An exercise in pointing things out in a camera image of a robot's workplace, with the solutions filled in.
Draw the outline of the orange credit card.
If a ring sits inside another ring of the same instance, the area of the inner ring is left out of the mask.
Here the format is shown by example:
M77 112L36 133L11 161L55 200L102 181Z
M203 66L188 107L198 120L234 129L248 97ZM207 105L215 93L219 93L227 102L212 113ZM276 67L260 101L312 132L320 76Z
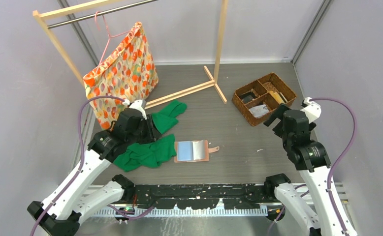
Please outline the orange credit card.
M269 94L275 99L275 101L278 103L278 104L281 104L283 103L283 100L282 98L280 97L280 95L277 93L277 92L274 92L274 91L269 91Z

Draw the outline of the gold striped credit card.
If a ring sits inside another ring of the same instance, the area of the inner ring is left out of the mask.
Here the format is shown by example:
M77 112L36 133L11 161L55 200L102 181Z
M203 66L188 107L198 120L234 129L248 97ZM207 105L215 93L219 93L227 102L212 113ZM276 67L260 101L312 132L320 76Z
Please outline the gold striped credit card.
M283 100L283 103L285 104L285 103L287 103L287 100L286 100L286 98L281 94L281 93L278 93L279 95L280 95L280 97L282 98L282 100Z

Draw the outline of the woven wicker divided basket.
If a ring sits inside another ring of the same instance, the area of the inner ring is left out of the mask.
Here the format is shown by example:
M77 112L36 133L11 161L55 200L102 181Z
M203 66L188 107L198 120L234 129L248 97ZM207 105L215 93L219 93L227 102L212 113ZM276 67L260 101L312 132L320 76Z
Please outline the woven wicker divided basket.
M273 111L279 106L275 99L269 94L269 91L271 90L281 93L287 100L287 103L285 103L287 106L291 106L297 98L296 93L274 72L264 75L233 92L232 103L249 125L257 126L266 121ZM257 98L247 104L244 104L238 96L249 91L253 92ZM270 112L260 118L253 117L249 111L249 108L261 104L265 104Z

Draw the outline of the pink leather card holder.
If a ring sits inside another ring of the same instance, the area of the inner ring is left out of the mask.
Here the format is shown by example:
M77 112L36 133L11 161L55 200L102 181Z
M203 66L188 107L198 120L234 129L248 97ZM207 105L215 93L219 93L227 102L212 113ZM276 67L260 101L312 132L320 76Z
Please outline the pink leather card holder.
M175 163L207 162L210 154L220 150L219 146L209 147L207 140L175 142Z

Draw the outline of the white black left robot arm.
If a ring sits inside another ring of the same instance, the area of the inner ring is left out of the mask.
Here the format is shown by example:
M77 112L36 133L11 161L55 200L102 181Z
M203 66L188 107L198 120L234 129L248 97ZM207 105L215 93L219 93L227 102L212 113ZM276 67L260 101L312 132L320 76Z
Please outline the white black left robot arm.
M135 185L125 176L114 176L106 185L83 197L93 181L132 144L149 144L161 137L151 114L142 108L126 108L120 112L112 129L96 133L84 157L69 176L42 202L33 201L27 210L51 236L73 236L94 213L108 204L129 203Z

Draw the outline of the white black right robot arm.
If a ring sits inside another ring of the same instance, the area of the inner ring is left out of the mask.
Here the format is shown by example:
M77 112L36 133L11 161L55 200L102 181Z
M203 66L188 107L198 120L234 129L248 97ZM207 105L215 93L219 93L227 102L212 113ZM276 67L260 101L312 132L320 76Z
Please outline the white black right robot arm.
M280 201L285 212L297 221L305 236L356 236L347 216L335 182L331 176L331 161L325 147L311 139L315 120L321 115L321 107L314 101L305 102L301 110L280 104L264 122L282 139L288 159L299 172L311 196L311 208L284 174L269 176L264 182L264 196L271 202Z

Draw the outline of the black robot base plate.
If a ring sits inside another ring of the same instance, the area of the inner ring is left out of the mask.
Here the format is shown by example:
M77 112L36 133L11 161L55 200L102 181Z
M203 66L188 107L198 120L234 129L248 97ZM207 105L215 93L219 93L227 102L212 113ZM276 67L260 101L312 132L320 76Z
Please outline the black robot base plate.
M262 184L138 184L128 197L117 204L132 204L140 208L214 209L223 203L226 209L255 209L260 204L278 203L272 189Z

